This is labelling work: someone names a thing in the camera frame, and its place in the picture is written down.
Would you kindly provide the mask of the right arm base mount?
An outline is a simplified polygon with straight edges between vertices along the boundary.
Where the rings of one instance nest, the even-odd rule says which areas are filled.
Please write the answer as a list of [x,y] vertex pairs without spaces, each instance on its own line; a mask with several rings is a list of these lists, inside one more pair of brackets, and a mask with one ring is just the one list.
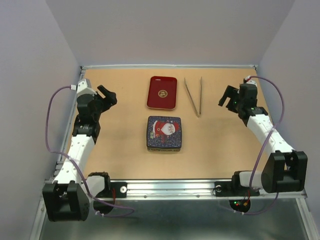
[[215,181],[212,193],[216,197],[240,197],[229,200],[230,207],[240,213],[247,213],[251,207],[251,197],[260,196],[259,190],[253,190],[248,186],[242,186],[240,171],[234,172],[231,180]]

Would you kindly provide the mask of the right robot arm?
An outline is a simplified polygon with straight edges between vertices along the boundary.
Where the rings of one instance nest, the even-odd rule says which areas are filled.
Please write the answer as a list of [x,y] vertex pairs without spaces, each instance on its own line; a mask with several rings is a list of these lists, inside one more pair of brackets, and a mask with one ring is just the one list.
[[263,189],[267,193],[300,192],[305,188],[308,157],[282,138],[265,108],[257,105],[257,95],[258,88],[253,82],[242,83],[239,88],[229,85],[218,102],[238,115],[268,154],[263,171],[234,173],[231,192],[242,195],[248,188]]

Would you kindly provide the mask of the chocolate tin base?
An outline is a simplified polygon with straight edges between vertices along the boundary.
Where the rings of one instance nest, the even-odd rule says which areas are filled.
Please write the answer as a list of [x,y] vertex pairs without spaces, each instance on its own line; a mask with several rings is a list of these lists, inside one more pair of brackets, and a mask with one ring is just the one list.
[[147,150],[149,152],[161,152],[161,153],[176,153],[176,152],[180,152],[181,148],[165,148],[165,147],[147,147]]

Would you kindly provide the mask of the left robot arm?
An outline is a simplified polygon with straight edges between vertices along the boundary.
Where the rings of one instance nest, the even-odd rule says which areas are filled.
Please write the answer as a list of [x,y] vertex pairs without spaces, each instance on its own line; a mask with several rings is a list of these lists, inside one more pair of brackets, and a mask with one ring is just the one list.
[[64,158],[62,167],[53,181],[42,189],[51,222],[85,221],[94,197],[114,193],[108,173],[94,172],[85,178],[83,171],[100,133],[100,116],[117,104],[116,94],[102,85],[98,86],[102,92],[99,94],[87,79],[70,85],[68,89],[76,91],[78,111],[71,144],[67,153],[56,151]]

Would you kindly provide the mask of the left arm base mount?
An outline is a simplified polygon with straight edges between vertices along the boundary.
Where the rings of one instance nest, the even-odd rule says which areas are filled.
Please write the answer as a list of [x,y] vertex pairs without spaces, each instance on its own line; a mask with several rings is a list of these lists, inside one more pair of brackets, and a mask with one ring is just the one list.
[[127,182],[111,181],[107,172],[92,172],[88,175],[86,183],[90,193],[97,199],[111,199],[106,201],[114,205],[117,199],[127,197]]

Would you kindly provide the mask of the gold tin lid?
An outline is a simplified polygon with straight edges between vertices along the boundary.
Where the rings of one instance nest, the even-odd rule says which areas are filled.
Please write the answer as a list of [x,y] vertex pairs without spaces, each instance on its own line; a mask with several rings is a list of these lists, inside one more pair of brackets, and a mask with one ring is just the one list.
[[146,127],[146,147],[181,148],[182,120],[173,116],[149,116]]

